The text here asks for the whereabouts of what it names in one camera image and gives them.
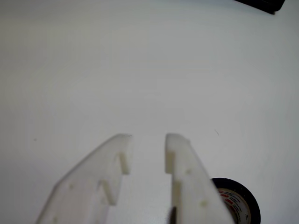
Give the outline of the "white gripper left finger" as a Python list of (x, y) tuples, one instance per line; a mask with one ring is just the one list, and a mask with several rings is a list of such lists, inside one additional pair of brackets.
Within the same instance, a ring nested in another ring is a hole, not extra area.
[(104, 224), (117, 204), (122, 177), (132, 167), (133, 137), (106, 140), (54, 186), (38, 224)]

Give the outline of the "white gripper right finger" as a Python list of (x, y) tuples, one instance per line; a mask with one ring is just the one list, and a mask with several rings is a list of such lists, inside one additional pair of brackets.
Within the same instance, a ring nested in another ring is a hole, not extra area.
[(178, 224), (234, 223), (190, 141), (180, 134), (165, 137), (165, 171)]

